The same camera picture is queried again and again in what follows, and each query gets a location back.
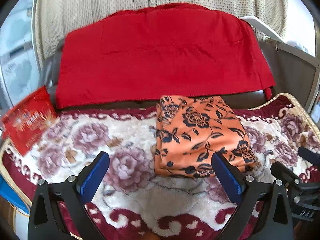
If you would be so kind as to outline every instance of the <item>pink flower pattern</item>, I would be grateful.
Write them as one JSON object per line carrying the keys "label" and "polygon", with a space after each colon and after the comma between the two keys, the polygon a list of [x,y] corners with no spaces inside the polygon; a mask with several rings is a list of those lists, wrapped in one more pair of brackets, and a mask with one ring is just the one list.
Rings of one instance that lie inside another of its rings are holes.
{"label": "pink flower pattern", "polygon": [[55,175],[61,166],[64,154],[59,147],[45,149],[38,159],[38,168],[44,178]]}
{"label": "pink flower pattern", "polygon": [[266,147],[264,146],[264,144],[266,143],[266,139],[264,135],[257,131],[257,129],[255,129],[254,127],[244,126],[244,130],[249,136],[253,153],[264,153],[266,151]]}
{"label": "pink flower pattern", "polygon": [[208,177],[204,180],[208,183],[206,191],[211,200],[219,201],[222,204],[230,202],[226,192],[216,177]]}
{"label": "pink flower pattern", "polygon": [[300,137],[300,133],[303,132],[303,120],[301,116],[294,116],[293,114],[287,114],[281,121],[281,131],[288,137],[289,140],[297,141]]}
{"label": "pink flower pattern", "polygon": [[79,128],[72,140],[75,149],[82,150],[84,154],[89,154],[110,141],[108,127],[99,123],[85,124]]}
{"label": "pink flower pattern", "polygon": [[44,138],[50,141],[57,140],[63,136],[62,132],[67,128],[67,135],[70,127],[67,126],[67,120],[59,120],[54,126],[50,127],[44,134]]}
{"label": "pink flower pattern", "polygon": [[110,156],[110,166],[103,180],[116,191],[128,193],[144,188],[153,174],[144,150],[119,149]]}
{"label": "pink flower pattern", "polygon": [[312,131],[308,132],[307,146],[309,147],[309,149],[320,148],[319,142],[316,139],[316,135]]}
{"label": "pink flower pattern", "polygon": [[297,166],[298,153],[294,152],[292,148],[283,141],[277,140],[275,151],[279,154],[281,162],[288,166]]}
{"label": "pink flower pattern", "polygon": [[310,166],[306,169],[305,173],[301,173],[299,178],[303,181],[303,183],[308,182],[320,182],[320,172],[317,166]]}

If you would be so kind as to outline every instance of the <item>red packet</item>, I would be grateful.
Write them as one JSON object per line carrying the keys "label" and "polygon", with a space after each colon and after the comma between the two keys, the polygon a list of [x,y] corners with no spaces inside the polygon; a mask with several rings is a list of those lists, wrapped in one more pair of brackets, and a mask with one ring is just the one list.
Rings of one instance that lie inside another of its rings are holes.
{"label": "red packet", "polygon": [[5,126],[3,137],[9,136],[23,156],[56,117],[45,86],[40,87],[2,117]]}

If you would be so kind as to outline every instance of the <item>brown leather sofa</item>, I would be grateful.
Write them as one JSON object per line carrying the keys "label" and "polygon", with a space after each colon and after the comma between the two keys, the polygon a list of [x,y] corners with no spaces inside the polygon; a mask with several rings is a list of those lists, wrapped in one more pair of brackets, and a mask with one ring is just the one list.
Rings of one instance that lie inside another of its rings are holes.
{"label": "brown leather sofa", "polygon": [[[64,40],[57,46],[54,55],[45,62],[41,72],[39,85],[45,85],[55,105],[55,91],[59,78],[61,55]],[[272,87],[272,96],[278,93],[290,93],[310,112],[317,99],[320,83],[320,61],[309,54],[277,42],[275,45],[259,41],[262,53],[268,62],[276,85]],[[253,108],[266,102],[262,90],[233,95],[223,95],[222,98],[233,109]],[[99,105],[100,108],[146,108],[154,106],[157,101],[115,102]]]}

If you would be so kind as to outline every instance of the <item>red blanket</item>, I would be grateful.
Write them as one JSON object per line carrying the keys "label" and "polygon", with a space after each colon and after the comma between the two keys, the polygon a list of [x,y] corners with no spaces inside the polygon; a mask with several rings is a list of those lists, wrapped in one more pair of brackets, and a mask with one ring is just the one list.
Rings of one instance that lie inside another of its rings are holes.
{"label": "red blanket", "polygon": [[117,12],[71,32],[56,101],[64,108],[270,91],[274,84],[246,22],[199,5],[167,4]]}

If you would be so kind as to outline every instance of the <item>metal screw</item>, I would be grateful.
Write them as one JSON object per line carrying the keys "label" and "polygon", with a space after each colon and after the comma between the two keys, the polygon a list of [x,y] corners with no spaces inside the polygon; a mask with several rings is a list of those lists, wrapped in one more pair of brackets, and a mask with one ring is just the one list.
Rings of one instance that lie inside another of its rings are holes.
{"label": "metal screw", "polygon": [[293,199],[293,202],[294,203],[298,203],[300,201],[300,197],[299,196],[296,196],[294,199]]}
{"label": "metal screw", "polygon": [[76,180],[76,176],[75,175],[71,175],[68,177],[67,179],[69,182],[74,182]]}
{"label": "metal screw", "polygon": [[282,181],[279,180],[279,179],[276,179],[276,184],[277,184],[278,186],[281,186],[281,185],[282,185]]}
{"label": "metal screw", "polygon": [[245,176],[245,180],[248,182],[253,182],[253,177],[251,175]]}
{"label": "metal screw", "polygon": [[39,179],[38,180],[38,185],[43,186],[45,184],[45,180],[44,179]]}

